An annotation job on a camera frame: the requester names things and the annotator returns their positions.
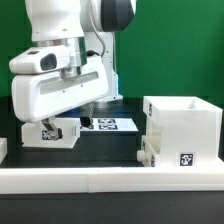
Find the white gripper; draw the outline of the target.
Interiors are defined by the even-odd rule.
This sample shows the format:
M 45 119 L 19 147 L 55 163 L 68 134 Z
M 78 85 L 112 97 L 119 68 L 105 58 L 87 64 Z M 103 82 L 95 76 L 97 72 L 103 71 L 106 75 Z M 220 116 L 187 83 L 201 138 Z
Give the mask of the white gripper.
M 106 70 L 100 56 L 87 59 L 81 74 L 62 78 L 58 71 L 41 75 L 18 75 L 12 81 L 13 108 L 16 117 L 28 123 L 41 121 L 51 140 L 63 138 L 62 129 L 51 117 L 82 106 L 80 121 L 83 127 L 93 123 L 90 103 L 109 91 Z

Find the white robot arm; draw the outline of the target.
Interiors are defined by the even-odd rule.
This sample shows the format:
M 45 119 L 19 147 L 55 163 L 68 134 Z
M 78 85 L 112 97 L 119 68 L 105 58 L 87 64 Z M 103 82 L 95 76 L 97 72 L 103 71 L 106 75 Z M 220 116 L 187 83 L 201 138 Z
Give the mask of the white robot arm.
M 63 136 L 51 118 L 107 95 L 103 55 L 86 49 L 88 32 L 119 32 L 137 0 L 25 0 L 34 46 L 9 62 L 16 117 L 40 121 L 52 140 Z

